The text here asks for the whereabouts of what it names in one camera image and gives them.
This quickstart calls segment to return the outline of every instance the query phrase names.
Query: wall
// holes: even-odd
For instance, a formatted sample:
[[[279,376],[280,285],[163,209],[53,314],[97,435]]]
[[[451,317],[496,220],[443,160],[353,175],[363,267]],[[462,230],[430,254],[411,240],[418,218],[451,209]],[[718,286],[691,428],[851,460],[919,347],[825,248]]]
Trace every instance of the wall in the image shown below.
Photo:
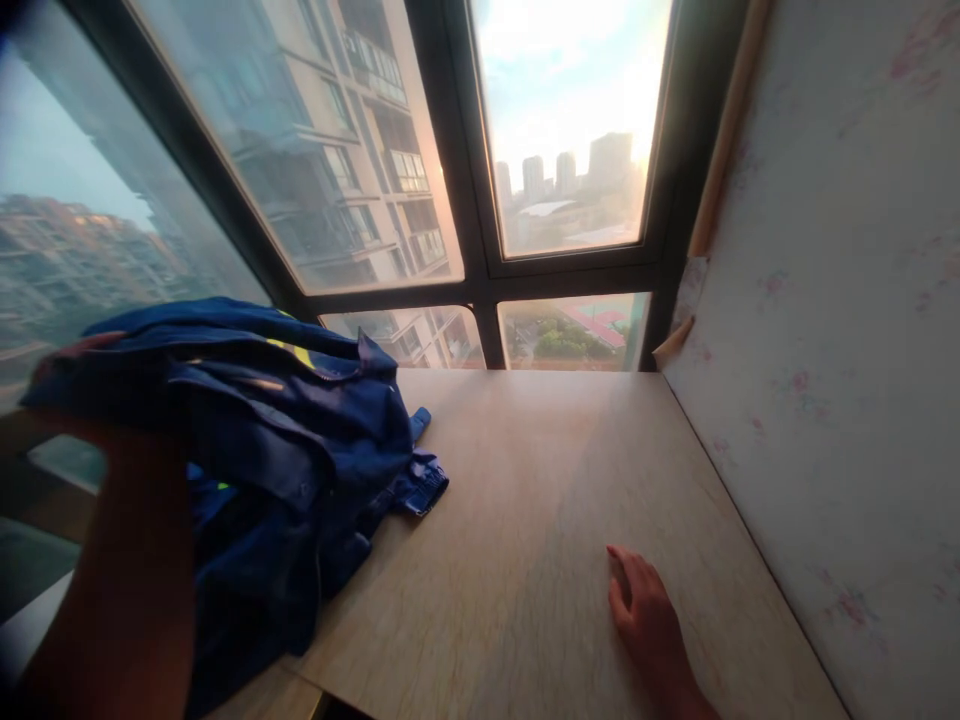
[[[780,0],[666,375],[855,718],[960,712],[958,370],[960,0]]]

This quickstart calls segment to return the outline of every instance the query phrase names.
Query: blue jacket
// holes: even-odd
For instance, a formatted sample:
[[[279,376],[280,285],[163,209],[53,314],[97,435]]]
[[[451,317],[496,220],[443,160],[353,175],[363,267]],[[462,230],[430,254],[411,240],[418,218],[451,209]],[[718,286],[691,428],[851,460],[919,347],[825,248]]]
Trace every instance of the blue jacket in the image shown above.
[[[427,513],[446,489],[414,450],[397,364],[362,333],[227,298],[94,325],[128,335],[62,360],[27,407],[186,434],[197,637],[188,717],[222,703],[284,652],[302,654],[322,598],[370,554],[392,510]]]

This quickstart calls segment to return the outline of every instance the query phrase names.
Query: light wood tabletop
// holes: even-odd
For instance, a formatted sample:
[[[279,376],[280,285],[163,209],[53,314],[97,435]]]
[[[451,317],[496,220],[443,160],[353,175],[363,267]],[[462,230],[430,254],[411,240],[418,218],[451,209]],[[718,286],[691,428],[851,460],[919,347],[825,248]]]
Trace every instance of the light wood tabletop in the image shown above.
[[[377,720],[652,718],[607,606],[606,543],[659,569],[732,718],[845,718],[660,375],[405,370],[451,478],[391,517],[284,667]]]

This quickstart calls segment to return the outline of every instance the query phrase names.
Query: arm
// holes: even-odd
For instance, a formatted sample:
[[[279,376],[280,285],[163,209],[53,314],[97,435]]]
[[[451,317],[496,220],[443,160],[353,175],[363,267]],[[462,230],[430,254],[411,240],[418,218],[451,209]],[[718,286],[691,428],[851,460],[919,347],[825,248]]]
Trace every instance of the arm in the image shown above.
[[[720,720],[697,685],[680,621],[656,568],[636,553],[607,546],[623,570],[610,579],[610,610],[617,631],[663,720]]]
[[[44,415],[108,470],[73,581],[14,700],[27,717],[183,717],[193,663],[193,535],[174,438]]]

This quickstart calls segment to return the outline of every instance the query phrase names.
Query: glass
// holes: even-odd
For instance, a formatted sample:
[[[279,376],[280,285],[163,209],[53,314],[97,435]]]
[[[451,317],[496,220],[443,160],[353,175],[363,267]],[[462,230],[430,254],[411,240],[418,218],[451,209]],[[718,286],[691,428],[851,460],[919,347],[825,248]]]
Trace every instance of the glass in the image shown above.
[[[633,372],[649,293],[500,303],[510,370]]]
[[[0,412],[88,325],[259,283],[107,67],[54,3],[0,56]]]
[[[323,324],[345,337],[360,329],[400,367],[484,369],[473,313],[447,305],[405,310],[323,315]]]
[[[0,518],[0,625],[73,570],[79,556],[76,543]]]
[[[669,0],[473,0],[505,256],[639,241]]]
[[[27,453],[37,467],[96,494],[107,474],[107,459],[96,447],[70,435],[57,435]]]
[[[403,0],[134,5],[304,292],[463,279]],[[412,195],[429,228],[407,224]],[[423,230],[441,239],[429,272],[414,257]]]

